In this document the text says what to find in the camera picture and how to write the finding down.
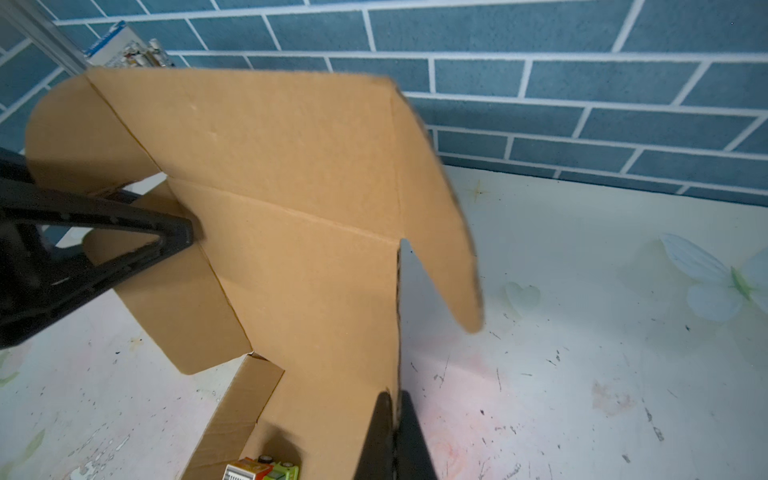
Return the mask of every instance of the open cardboard box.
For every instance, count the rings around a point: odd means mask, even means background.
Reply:
[[[79,194],[163,171],[137,204],[194,219],[191,248],[116,288],[183,373],[254,352],[184,480],[260,453],[305,480],[353,476],[377,395],[398,398],[401,239],[455,319],[482,326],[466,225],[389,80],[94,69],[39,103],[26,154],[40,187]],[[85,246],[95,260],[137,246],[122,239]]]

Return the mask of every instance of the cardboard box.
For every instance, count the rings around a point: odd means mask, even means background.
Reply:
[[[353,476],[377,395],[399,391],[401,239],[481,328],[472,242],[430,145],[391,81],[356,75],[94,69],[38,104],[38,185],[101,194],[163,171],[139,204],[194,219],[195,245],[116,289],[171,362],[191,374],[255,352],[184,480],[260,453],[306,480]],[[96,260],[131,247],[86,238]]]

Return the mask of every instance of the table surface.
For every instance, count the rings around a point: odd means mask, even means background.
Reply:
[[[407,243],[402,384],[439,478],[763,478],[768,315],[695,316],[663,233],[740,267],[768,209],[448,167],[486,325]],[[240,361],[181,375],[108,292],[0,353],[0,480],[178,478]]]

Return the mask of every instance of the white grout line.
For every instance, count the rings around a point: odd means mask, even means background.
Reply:
[[[481,130],[476,128],[444,127],[442,125],[427,125],[427,128],[435,128],[440,131],[454,131],[460,134],[485,134],[485,135],[501,135],[501,136],[513,135],[514,137],[527,138],[530,140],[559,141],[559,142],[565,142],[570,144],[599,145],[599,146],[605,146],[605,147],[642,148],[644,150],[664,151],[672,154],[706,155],[709,157],[722,157],[722,158],[745,158],[747,160],[762,160],[762,161],[768,160],[768,154],[748,154],[748,153],[735,152],[735,151],[706,150],[703,148],[692,148],[692,147],[671,147],[669,145],[636,144],[636,143],[623,142],[623,141],[558,137],[555,135],[523,134],[523,133],[517,133],[517,132],[510,133],[505,131]]]
[[[32,87],[27,93],[22,95],[21,98],[19,98],[17,101],[13,102],[13,104],[10,104],[8,108],[5,109],[4,112],[0,114],[0,124],[5,121],[6,118],[13,115],[23,104],[27,103],[27,101],[38,94],[40,90],[48,86],[48,84],[53,81],[54,78],[60,73],[64,71],[61,67],[56,67],[55,70],[53,70],[51,73],[45,76],[42,80],[40,80],[39,83],[37,83],[34,87]]]
[[[725,151],[733,151],[736,147],[738,147],[741,142],[745,141],[747,137],[749,137],[752,132],[760,128],[760,125],[765,123],[765,120],[768,119],[768,115],[760,115],[758,118],[755,118],[755,121],[749,124],[747,128],[744,129],[740,134],[736,136],[733,140],[730,141],[728,145],[725,146],[723,150]]]
[[[584,130],[584,126],[587,124],[587,119],[589,118],[590,113],[592,113],[592,107],[585,107],[581,112],[581,116],[578,118],[578,122],[576,122],[576,128],[574,128],[574,133],[571,134],[571,138],[578,138],[578,136],[581,135],[581,131]]]
[[[136,0],[136,3],[138,3],[141,9],[144,10],[144,13],[146,13],[147,15],[150,14],[149,10],[147,10],[147,7],[144,6],[144,3],[141,0]]]
[[[591,100],[561,100],[557,98],[518,98],[518,97],[486,97],[483,95],[463,94],[431,94],[424,91],[405,91],[409,98],[425,98],[432,100],[458,100],[479,101],[499,104],[538,105],[542,107],[575,107],[575,108],[605,108],[608,110],[630,111],[659,111],[677,114],[702,114],[702,115],[737,115],[740,117],[758,117],[768,114],[765,109],[729,108],[729,107],[695,107],[692,105],[667,105],[667,104],[627,104],[609,101]]]
[[[638,158],[643,154],[644,149],[642,148],[635,148],[634,152],[632,152],[632,155],[627,159],[627,162],[624,164],[624,166],[619,170],[619,173],[624,175],[626,174],[630,168],[634,165],[634,162],[637,161]]]
[[[14,45],[13,48],[11,48],[5,53],[5,55],[0,57],[0,67],[5,65],[5,63],[8,60],[10,60],[11,58],[14,58],[16,54],[18,54],[20,51],[27,48],[29,45],[32,45],[32,40],[30,40],[29,38],[25,38],[24,40]]]
[[[275,44],[275,48],[277,48],[277,51],[283,50],[283,47],[280,46],[280,42],[277,41],[277,35],[275,35],[275,31],[272,29],[270,20],[266,17],[266,15],[261,15],[261,18],[264,20],[266,30],[270,33],[270,37],[272,37],[272,42]]]
[[[634,2],[632,2],[632,6],[629,8],[629,13],[627,13],[627,17],[624,19],[624,23],[621,26],[621,30],[619,30],[619,35],[616,37],[616,41],[614,42],[611,51],[621,51],[621,49],[624,48],[624,43],[626,43],[627,38],[629,38],[629,34],[632,32],[634,23],[637,21],[637,17],[640,15],[644,3],[645,0],[634,0]]]
[[[89,20],[89,23],[100,22],[98,18]],[[54,22],[56,25],[70,25],[64,22]],[[73,25],[80,25],[83,21],[77,21]],[[194,55],[195,50],[183,50],[181,55]],[[222,50],[216,55],[243,55],[243,50]],[[275,54],[273,50],[258,51],[249,50],[249,55],[278,55],[294,57],[323,57],[332,55],[340,58],[416,58],[435,60],[531,60],[531,61],[639,61],[639,62],[687,62],[701,63],[711,61],[713,63],[768,63],[768,53],[569,53],[569,52],[539,52],[539,51],[509,51],[504,53],[474,52],[474,51],[286,51]]]
[[[38,4],[46,11],[48,14],[56,21],[58,20],[58,17],[54,14],[54,12],[51,11],[48,6],[42,2],[42,0],[37,0]]]
[[[197,37],[197,40],[200,42],[200,45],[203,45],[203,49],[207,50],[208,45],[205,45],[205,42],[203,41],[203,37],[200,37],[200,34],[197,33],[197,29],[194,27],[194,25],[192,25],[192,22],[190,21],[190,19],[185,18],[185,20],[187,21],[187,25],[189,25],[189,27],[192,29],[192,33],[194,33],[194,36]]]
[[[96,31],[94,30],[94,28],[93,28],[93,27],[91,27],[89,24],[85,24],[85,26],[86,26],[86,27],[88,27],[88,30],[90,30],[90,31],[91,31],[91,33],[92,33],[92,34],[94,34],[94,36],[95,36],[96,38],[101,38],[101,36],[100,36],[98,33],[96,33]]]
[[[107,14],[106,14],[106,13],[104,13],[104,10],[102,10],[102,9],[101,9],[101,7],[100,7],[100,6],[98,6],[98,3],[96,3],[96,0],[91,0],[91,3],[92,3],[92,4],[94,4],[94,7],[96,7],[96,9],[98,10],[98,12],[99,12],[99,13],[101,13],[101,16],[102,16],[102,17],[106,17],[106,16],[107,16]]]
[[[513,137],[512,135],[507,136],[507,144],[504,146],[504,160],[509,160],[509,156],[512,155],[512,144],[514,142],[515,142],[515,137]]]
[[[366,24],[366,35],[368,35],[368,46],[371,51],[376,51],[376,41],[373,40],[373,27],[371,27],[371,16],[368,10],[362,10],[362,22]]]
[[[690,78],[688,78],[688,81],[685,82],[685,85],[680,89],[680,93],[678,93],[674,100],[672,100],[672,105],[683,104],[685,97],[688,96],[690,91],[694,89],[697,83],[699,83],[699,80],[701,80],[704,74],[707,73],[710,65],[712,65],[711,61],[702,61],[699,63],[699,66],[696,67],[696,70],[694,70],[692,74],[690,74]]]
[[[518,98],[525,98],[525,92],[528,90],[528,82],[531,80],[531,70],[533,70],[533,60],[526,60],[523,64],[523,75],[520,77]]]
[[[518,161],[518,160],[505,161],[505,160],[500,160],[498,158],[479,157],[477,155],[447,154],[444,152],[438,152],[438,155],[443,157],[466,158],[467,160],[487,161],[494,164],[512,164],[512,165],[521,165],[523,167],[554,168],[556,170],[562,170],[565,172],[575,172],[577,174],[599,175],[601,177],[613,177],[613,178],[626,178],[629,180],[655,182],[658,184],[684,185],[688,187],[706,188],[708,190],[721,190],[721,191],[727,191],[727,192],[736,192],[739,194],[754,194],[754,195],[768,196],[768,190],[757,190],[755,188],[732,187],[730,185],[719,185],[719,184],[705,184],[702,182],[676,180],[673,178],[646,177],[644,175],[632,175],[632,174],[623,175],[623,174],[617,174],[615,172],[610,172],[605,170],[590,170],[588,168],[563,167],[561,165],[537,164],[535,162],[524,162],[524,161]]]
[[[591,0],[378,0],[374,2],[340,2],[322,5],[287,5],[251,8],[225,8],[223,10],[198,10],[195,12],[166,12],[149,15],[115,15],[113,17],[68,18],[56,25],[77,25],[98,20],[99,23],[145,22],[148,20],[185,20],[187,18],[250,17],[258,15],[296,15],[322,12],[362,12],[363,10],[399,10],[434,7],[466,7],[476,5],[541,4],[564,2],[589,2]]]
[[[429,69],[429,91],[431,93],[437,92],[437,87],[435,86],[435,59],[430,58],[427,60],[427,68]]]

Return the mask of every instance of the blue brick wall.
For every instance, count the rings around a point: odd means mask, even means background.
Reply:
[[[765,0],[41,4],[81,48],[127,20],[182,66],[387,75],[447,164],[768,206]]]
[[[0,147],[24,150],[32,108],[67,74],[0,17]]]

